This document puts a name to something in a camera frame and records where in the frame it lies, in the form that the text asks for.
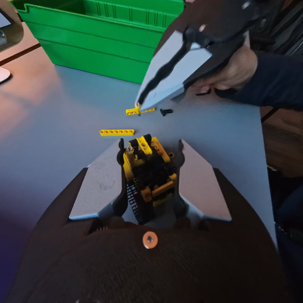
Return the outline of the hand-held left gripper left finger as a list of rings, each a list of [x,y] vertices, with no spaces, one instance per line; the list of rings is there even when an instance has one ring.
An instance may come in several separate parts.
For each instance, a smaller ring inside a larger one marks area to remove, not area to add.
[[[124,141],[120,138],[89,165],[70,220],[99,218],[107,222],[113,216],[124,215],[128,207],[124,150]]]

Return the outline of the person's right hand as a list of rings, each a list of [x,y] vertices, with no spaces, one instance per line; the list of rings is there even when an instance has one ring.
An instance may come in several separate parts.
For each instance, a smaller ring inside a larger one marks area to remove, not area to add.
[[[205,94],[210,89],[242,89],[253,77],[258,66],[258,58],[247,45],[239,48],[229,59],[228,64],[217,74],[197,80],[191,90]]]

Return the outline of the person's dark trousers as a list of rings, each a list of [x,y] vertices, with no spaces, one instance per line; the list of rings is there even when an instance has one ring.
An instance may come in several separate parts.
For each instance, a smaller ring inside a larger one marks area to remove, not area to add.
[[[303,180],[267,168],[278,250],[295,302],[303,302]]]

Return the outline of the yellow angled lego piece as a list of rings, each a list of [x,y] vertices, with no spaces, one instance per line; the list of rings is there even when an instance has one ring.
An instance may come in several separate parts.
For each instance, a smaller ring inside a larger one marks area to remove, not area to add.
[[[144,106],[142,104],[139,104],[137,102],[135,103],[134,108],[127,109],[125,112],[128,116],[132,116],[132,115],[140,116],[142,113],[153,112],[156,110],[155,107],[148,107],[148,108],[143,108],[143,107]]]

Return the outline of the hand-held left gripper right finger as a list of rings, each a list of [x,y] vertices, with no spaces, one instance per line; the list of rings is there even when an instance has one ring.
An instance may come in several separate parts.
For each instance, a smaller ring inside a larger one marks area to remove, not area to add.
[[[178,194],[186,204],[191,224],[204,220],[231,222],[224,195],[212,165],[185,140],[180,140],[183,164],[178,174]]]

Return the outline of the yellow lego beam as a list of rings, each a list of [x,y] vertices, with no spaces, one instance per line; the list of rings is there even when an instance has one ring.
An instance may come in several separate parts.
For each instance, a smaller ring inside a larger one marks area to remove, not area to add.
[[[100,130],[99,133],[102,137],[125,137],[135,135],[133,129],[104,129]]]

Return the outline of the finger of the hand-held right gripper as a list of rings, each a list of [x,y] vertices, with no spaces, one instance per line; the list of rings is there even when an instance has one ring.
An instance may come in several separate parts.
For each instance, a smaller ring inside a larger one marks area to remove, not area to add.
[[[135,105],[156,105],[183,86],[183,81],[173,79],[173,69],[176,69],[175,66],[180,59],[177,59],[176,63],[170,64],[182,46],[183,34],[174,31],[153,56],[136,97]]]
[[[169,95],[171,97],[177,96],[184,92],[184,82],[187,80],[199,67],[210,60],[212,53],[206,48],[202,48],[199,44],[193,43],[189,52],[179,60],[173,69],[173,79],[183,81],[183,86],[178,91]],[[143,105],[143,108],[155,107],[156,105]]]

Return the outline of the instruction sheet on stand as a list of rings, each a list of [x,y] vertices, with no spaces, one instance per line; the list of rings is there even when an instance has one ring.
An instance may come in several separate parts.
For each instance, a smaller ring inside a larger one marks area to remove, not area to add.
[[[11,2],[12,1],[7,0],[0,1],[0,11],[5,14],[12,23],[0,29],[0,52],[18,44],[24,36],[22,19]]]

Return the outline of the green plastic bin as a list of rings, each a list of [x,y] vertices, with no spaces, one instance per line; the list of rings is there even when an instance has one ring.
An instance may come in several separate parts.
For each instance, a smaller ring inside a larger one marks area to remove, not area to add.
[[[141,84],[179,0],[10,1],[55,65]]]

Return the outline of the white stand base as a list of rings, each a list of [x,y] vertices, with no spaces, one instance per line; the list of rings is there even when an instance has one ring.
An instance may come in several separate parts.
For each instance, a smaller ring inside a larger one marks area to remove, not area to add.
[[[11,78],[11,72],[3,67],[0,67],[0,84],[5,83]]]

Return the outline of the yellow black lego vehicle model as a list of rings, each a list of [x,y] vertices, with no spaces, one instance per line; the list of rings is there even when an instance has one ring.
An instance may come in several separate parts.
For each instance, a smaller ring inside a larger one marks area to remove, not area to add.
[[[155,209],[173,197],[177,180],[173,158],[150,134],[129,141],[125,148],[128,205],[139,225],[154,219]]]

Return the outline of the person's right forearm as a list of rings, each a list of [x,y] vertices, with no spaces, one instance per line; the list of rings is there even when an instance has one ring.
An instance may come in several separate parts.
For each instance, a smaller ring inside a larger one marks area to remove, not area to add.
[[[259,53],[258,66],[250,81],[240,90],[215,89],[217,96],[232,101],[303,111],[302,56]]]

